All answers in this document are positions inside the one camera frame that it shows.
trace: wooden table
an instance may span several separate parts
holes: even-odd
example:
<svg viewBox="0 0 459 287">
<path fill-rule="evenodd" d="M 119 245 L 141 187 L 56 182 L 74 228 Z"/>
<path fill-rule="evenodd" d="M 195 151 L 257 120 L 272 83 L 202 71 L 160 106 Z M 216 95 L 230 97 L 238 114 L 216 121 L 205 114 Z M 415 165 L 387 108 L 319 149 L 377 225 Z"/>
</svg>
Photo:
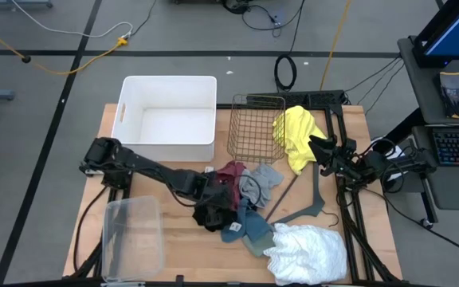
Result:
<svg viewBox="0 0 459 287">
<path fill-rule="evenodd" d="M 370 144 L 370 136 L 367 130 L 363 108 L 360 106 L 344 106 L 344 120 L 349 138 L 357 141 L 357 152 L 362 152 Z M 98 136 L 110 136 L 112 123 L 116 114 L 116 104 L 107 104 L 102 117 L 102 123 Z M 205 166 L 213 166 L 216 169 L 223 167 L 232 160 L 226 151 L 230 110 L 218 110 L 215 156 L 211 163 L 164 163 L 171 168 L 185 168 L 196 171 L 204 171 Z M 312 112 L 317 125 L 327 135 L 327 125 L 323 112 Z M 337 120 L 333 118 L 336 135 L 339 134 Z M 254 169 L 254 164 L 246 164 L 249 169 Z M 260 214 L 267 215 L 275 202 L 279 199 L 284 189 L 292 180 L 294 174 L 289 168 L 286 156 L 273 164 L 276 171 L 284 175 L 280 186 L 272 190 L 272 201 L 269 202 Z M 101 190 L 101 176 L 87 178 L 84 195 L 80 204 L 77 221 L 83 210 Z M 373 191 L 381 193 L 378 183 L 369 186 Z M 340 214 L 339 207 L 335 202 L 336 186 L 333 175 L 320 176 L 320 193 L 326 204 L 324 210 Z M 192 208 L 180 206 L 171 196 L 170 192 L 162 183 L 142 175 L 135 175 L 131 186 L 131 197 L 141 195 L 153 195 L 161 203 L 163 212 L 163 235 L 165 267 L 163 271 L 154 277 L 153 281 L 174 281 L 176 275 L 185 276 L 185 281 L 240 281 L 240 282 L 274 282 L 273 275 L 267 270 L 268 258 L 255 258 L 238 240 L 233 243 L 221 241 L 219 232 L 211 233 L 202 226 L 198 226 L 192 219 Z M 108 192 L 99 199 L 88 212 L 84 219 L 80 232 L 79 255 L 77 262 L 80 264 L 93 250 L 100 240 L 100 232 L 103 225 L 104 209 L 107 204 Z M 367 239 L 389 270 L 396 277 L 402 277 L 394 239 L 390 229 L 389 217 L 386 205 L 380 197 L 363 191 L 359 194 L 363 210 L 363 218 L 366 226 Z M 292 189 L 286 195 L 283 202 L 278 206 L 270 222 L 303 209 L 312 203 L 312 165 L 308 165 L 302 175 L 293 184 Z M 289 225 L 310 224 L 328 228 L 335 222 L 331 215 L 319 214 L 317 217 L 303 216 L 289 223 Z M 331 227 L 337 230 L 343 237 L 343 225 L 341 221 L 337 226 Z M 73 243 L 72 238 L 69 255 L 65 263 L 64 275 L 73 272 Z M 365 279 L 362 261 L 362 252 L 354 244 L 355 256 L 359 267 L 359 276 Z M 349 272 L 341 282 L 351 282 Z"/>
</svg>

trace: desk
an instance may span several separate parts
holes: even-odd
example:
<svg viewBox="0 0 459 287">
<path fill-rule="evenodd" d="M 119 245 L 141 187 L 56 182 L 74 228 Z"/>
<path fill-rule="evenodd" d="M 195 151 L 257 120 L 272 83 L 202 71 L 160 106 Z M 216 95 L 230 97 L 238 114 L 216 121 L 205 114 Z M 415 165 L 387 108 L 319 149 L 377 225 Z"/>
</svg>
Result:
<svg viewBox="0 0 459 287">
<path fill-rule="evenodd" d="M 324 113 L 312 113 L 316 118 L 317 125 L 327 134 Z M 111 135 L 115 114 L 116 104 L 107 104 L 98 136 Z M 188 168 L 196 171 L 203 171 L 207 165 L 215 168 L 223 167 L 224 164 L 232 159 L 226 152 L 230 121 L 229 114 L 230 110 L 218 110 L 215 133 L 215 156 L 211 163 L 164 163 L 164 165 L 171 168 Z M 358 152 L 362 152 L 370 144 L 370 136 L 362 107 L 343 107 L 343 117 L 348 137 L 357 141 Z M 334 129 L 336 134 L 338 134 L 337 126 Z M 246 166 L 250 169 L 254 168 L 253 164 L 246 164 Z M 264 210 L 260 211 L 262 215 L 269 213 L 294 176 L 287 164 L 286 157 L 276 161 L 273 167 L 284 175 L 284 181 L 280 186 L 272 190 L 273 199 Z M 80 215 L 89 202 L 102 189 L 100 181 L 100 176 L 87 178 L 77 221 L 79 221 Z M 378 183 L 371 185 L 370 189 L 381 192 Z M 324 210 L 339 214 L 339 207 L 335 203 L 336 187 L 334 176 L 320 176 L 320 193 L 326 202 Z M 152 279 L 153 281 L 174 281 L 176 275 L 182 274 L 185 276 L 185 281 L 274 282 L 273 275 L 267 270 L 268 258 L 255 258 L 240 240 L 230 244 L 223 243 L 218 232 L 211 233 L 206 231 L 202 226 L 198 226 L 191 217 L 193 210 L 180 206 L 171 197 L 171 194 L 163 184 L 142 175 L 134 175 L 131 185 L 131 197 L 140 195 L 154 195 L 161 203 L 163 212 L 165 268 L 159 275 Z M 107 196 L 108 194 L 104 198 L 99 199 L 84 219 L 79 240 L 79 257 L 77 259 L 79 263 L 89 255 L 100 240 Z M 367 238 L 371 247 L 390 271 L 396 277 L 401 278 L 398 256 L 384 201 L 369 192 L 361 192 L 360 200 Z M 292 189 L 286 195 L 283 202 L 278 206 L 270 221 L 273 222 L 279 218 L 283 218 L 285 215 L 305 208 L 311 202 L 312 165 L 308 165 L 292 186 Z M 316 218 L 300 217 L 291 221 L 290 224 L 311 224 L 327 228 L 334 221 L 333 216 L 320 214 Z M 331 229 L 339 231 L 343 236 L 341 221 Z M 64 275 L 69 275 L 73 272 L 74 239 L 72 239 L 69 255 L 65 263 Z M 359 276 L 364 279 L 362 252 L 356 243 L 354 246 L 356 247 L 355 256 L 357 257 Z M 342 282 L 350 281 L 349 274 L 342 280 Z"/>
<path fill-rule="evenodd" d="M 422 69 L 418 66 L 412 53 L 414 45 L 410 39 L 400 39 L 398 47 L 405 62 L 406 71 L 410 83 L 419 103 L 415 109 L 396 128 L 390 131 L 386 138 L 394 143 L 401 143 L 407 136 L 412 134 L 414 127 L 425 125 L 459 125 L 459 120 L 450 119 L 445 116 L 443 103 L 440 100 L 438 88 L 435 86 L 434 78 L 442 69 Z M 459 72 L 459 61 L 452 61 L 444 68 L 445 71 Z M 421 144 L 420 147 L 430 148 L 425 129 L 417 129 L 414 138 Z M 375 150 L 387 148 L 386 144 L 376 145 Z M 422 193 L 422 200 L 430 222 L 437 222 L 434 205 L 428 190 L 433 194 L 435 205 L 440 209 L 459 210 L 459 167 L 438 167 L 433 174 L 422 179 L 425 192 Z"/>
</svg>

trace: clear plastic bin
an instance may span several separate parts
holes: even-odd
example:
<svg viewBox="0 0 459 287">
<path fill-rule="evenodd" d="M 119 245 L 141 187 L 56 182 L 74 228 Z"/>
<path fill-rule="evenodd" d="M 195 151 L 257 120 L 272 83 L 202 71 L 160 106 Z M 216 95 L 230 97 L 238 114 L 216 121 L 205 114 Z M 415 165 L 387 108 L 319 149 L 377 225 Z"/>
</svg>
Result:
<svg viewBox="0 0 459 287">
<path fill-rule="evenodd" d="M 144 281 L 164 267 L 162 215 L 153 196 L 110 202 L 102 233 L 106 282 Z"/>
</svg>

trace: metal wire basket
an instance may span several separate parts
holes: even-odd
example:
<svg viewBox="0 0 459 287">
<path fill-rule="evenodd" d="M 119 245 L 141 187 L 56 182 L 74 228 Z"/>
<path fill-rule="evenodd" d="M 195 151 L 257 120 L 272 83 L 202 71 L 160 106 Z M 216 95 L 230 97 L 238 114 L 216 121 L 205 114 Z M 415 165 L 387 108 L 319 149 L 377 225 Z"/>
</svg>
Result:
<svg viewBox="0 0 459 287">
<path fill-rule="evenodd" d="M 284 156 L 282 97 L 235 95 L 229 122 L 228 153 L 237 161 L 273 163 Z"/>
</svg>

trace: yellow towel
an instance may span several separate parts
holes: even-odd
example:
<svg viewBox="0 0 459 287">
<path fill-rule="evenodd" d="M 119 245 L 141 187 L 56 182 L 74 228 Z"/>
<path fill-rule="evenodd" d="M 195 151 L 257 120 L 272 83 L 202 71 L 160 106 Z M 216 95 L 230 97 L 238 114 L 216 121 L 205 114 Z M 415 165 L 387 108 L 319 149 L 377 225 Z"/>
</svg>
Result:
<svg viewBox="0 0 459 287">
<path fill-rule="evenodd" d="M 288 154 L 288 164 L 293 172 L 300 175 L 308 162 L 316 161 L 308 145 L 309 136 L 318 136 L 322 139 L 327 139 L 327 137 L 316 126 L 314 116 L 301 106 L 287 109 L 285 115 L 283 128 L 281 127 L 283 115 L 274 120 L 273 136 L 279 144 L 282 144 L 282 132 L 285 132 L 284 151 Z"/>
</svg>

